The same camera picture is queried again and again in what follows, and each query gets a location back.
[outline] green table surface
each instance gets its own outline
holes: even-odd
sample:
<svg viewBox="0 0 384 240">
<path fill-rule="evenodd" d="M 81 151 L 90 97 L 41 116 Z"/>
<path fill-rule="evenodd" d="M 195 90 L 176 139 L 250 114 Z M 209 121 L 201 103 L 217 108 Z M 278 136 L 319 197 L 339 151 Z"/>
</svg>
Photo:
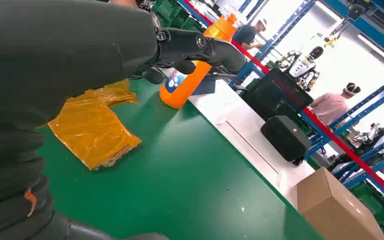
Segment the green table surface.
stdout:
<svg viewBox="0 0 384 240">
<path fill-rule="evenodd" d="M 322 239 L 190 102 L 172 109 L 158 89 L 132 81 L 141 104 L 113 108 L 142 143 L 110 168 L 89 171 L 41 129 L 57 210 L 118 238 Z"/>
</svg>

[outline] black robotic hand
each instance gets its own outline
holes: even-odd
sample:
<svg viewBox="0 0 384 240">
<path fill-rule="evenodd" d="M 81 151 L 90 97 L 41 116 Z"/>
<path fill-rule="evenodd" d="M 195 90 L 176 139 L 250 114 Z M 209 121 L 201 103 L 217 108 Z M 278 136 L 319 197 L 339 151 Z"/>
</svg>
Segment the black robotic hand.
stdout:
<svg viewBox="0 0 384 240">
<path fill-rule="evenodd" d="M 91 0 L 0 0 L 0 240 L 112 240 L 54 210 L 44 144 L 36 127 L 69 97 L 147 69 L 194 68 L 190 61 L 239 70 L 244 57 L 201 33 L 158 29 L 143 10 Z M 25 199 L 31 190 L 36 204 Z M 143 240 L 166 239 L 159 234 Z"/>
<path fill-rule="evenodd" d="M 151 83 L 160 84 L 167 77 L 158 69 L 175 68 L 183 74 L 191 74 L 195 70 L 194 60 L 207 62 L 212 66 L 224 66 L 228 71 L 239 71 L 246 60 L 229 42 L 206 37 L 199 32 L 162 28 L 155 29 L 158 51 L 155 59 L 145 64 L 140 72 L 130 78 L 145 78 Z"/>
</svg>

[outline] orange plastic bag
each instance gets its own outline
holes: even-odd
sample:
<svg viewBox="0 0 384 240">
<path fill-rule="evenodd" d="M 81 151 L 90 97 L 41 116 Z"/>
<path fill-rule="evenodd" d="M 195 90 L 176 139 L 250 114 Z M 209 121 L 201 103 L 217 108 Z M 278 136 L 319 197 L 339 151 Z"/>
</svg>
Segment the orange plastic bag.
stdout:
<svg viewBox="0 0 384 240">
<path fill-rule="evenodd" d="M 125 81 L 70 98 L 48 123 L 55 136 L 90 170 L 112 166 L 141 140 L 120 122 L 108 105 L 137 103 Z"/>
</svg>

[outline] cardboard box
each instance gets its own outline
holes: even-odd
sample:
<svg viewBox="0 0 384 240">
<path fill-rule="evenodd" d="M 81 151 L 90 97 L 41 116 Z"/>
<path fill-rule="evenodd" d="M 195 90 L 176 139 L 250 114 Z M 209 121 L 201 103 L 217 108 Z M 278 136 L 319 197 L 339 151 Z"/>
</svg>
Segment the cardboard box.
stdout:
<svg viewBox="0 0 384 240">
<path fill-rule="evenodd" d="M 372 213 L 325 168 L 299 182 L 297 192 L 298 212 L 325 240 L 384 240 Z"/>
</svg>

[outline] humanoid robot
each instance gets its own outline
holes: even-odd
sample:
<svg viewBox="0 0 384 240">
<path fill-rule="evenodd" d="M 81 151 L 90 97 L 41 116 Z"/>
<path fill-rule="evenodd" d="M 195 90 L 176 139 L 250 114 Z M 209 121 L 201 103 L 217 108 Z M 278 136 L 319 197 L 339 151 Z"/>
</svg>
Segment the humanoid robot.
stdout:
<svg viewBox="0 0 384 240">
<path fill-rule="evenodd" d="M 276 61 L 277 67 L 287 73 L 302 89 L 309 92 L 319 78 L 316 71 L 316 60 L 323 53 L 323 48 L 315 47 L 309 54 L 300 51 L 289 51 L 281 60 Z"/>
</svg>

